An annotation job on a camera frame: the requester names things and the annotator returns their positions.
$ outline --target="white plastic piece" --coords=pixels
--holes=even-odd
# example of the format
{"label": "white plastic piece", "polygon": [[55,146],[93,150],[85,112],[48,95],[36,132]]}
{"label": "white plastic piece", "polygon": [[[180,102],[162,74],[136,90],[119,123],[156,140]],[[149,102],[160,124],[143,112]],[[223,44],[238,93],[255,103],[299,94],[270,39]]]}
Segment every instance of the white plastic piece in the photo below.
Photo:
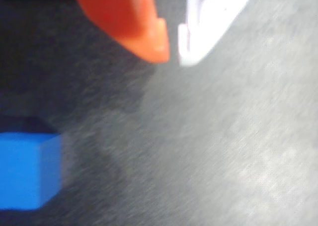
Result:
{"label": "white plastic piece", "polygon": [[186,23],[178,26],[179,63],[199,63],[226,33],[249,0],[187,0]]}

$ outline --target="gray fabric surface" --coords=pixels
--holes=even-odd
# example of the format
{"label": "gray fabric surface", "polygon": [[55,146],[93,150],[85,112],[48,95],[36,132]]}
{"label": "gray fabric surface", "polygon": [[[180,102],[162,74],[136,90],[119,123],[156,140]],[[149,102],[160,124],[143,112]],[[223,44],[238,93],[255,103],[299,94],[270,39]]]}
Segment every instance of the gray fabric surface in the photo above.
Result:
{"label": "gray fabric surface", "polygon": [[317,0],[251,0],[191,69],[176,57],[185,0],[157,7],[172,53],[162,65],[76,3],[16,5],[34,26],[15,46],[23,61],[6,61],[33,74],[2,87],[1,112],[51,123],[75,167],[44,208],[1,212],[2,225],[317,225]]}

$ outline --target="blue cube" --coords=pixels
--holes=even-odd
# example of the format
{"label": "blue cube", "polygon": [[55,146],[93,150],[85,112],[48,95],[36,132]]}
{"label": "blue cube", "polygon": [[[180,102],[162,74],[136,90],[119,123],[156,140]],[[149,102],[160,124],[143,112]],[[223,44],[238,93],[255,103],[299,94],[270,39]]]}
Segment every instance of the blue cube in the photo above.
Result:
{"label": "blue cube", "polygon": [[61,140],[34,118],[16,120],[0,117],[0,209],[34,210],[61,188]]}

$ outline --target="orange object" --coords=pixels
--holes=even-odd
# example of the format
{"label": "orange object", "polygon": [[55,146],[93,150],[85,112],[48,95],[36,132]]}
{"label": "orange object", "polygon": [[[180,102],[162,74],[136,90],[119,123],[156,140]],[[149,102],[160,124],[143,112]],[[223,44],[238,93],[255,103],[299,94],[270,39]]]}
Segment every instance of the orange object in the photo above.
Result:
{"label": "orange object", "polygon": [[169,60],[166,22],[157,18],[154,0],[78,0],[86,16],[140,58]]}

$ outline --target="gray surface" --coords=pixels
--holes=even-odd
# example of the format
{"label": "gray surface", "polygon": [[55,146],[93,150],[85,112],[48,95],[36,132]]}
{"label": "gray surface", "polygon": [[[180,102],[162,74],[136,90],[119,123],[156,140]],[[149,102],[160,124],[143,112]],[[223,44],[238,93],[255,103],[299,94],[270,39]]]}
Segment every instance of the gray surface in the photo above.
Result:
{"label": "gray surface", "polygon": [[157,66],[110,41],[75,3],[21,8],[36,14],[23,63],[41,74],[24,91],[2,88],[2,112],[37,114],[68,135],[75,180],[43,209],[0,220],[317,225],[317,0],[251,0],[192,69],[175,56],[185,0],[157,3],[172,52]]}

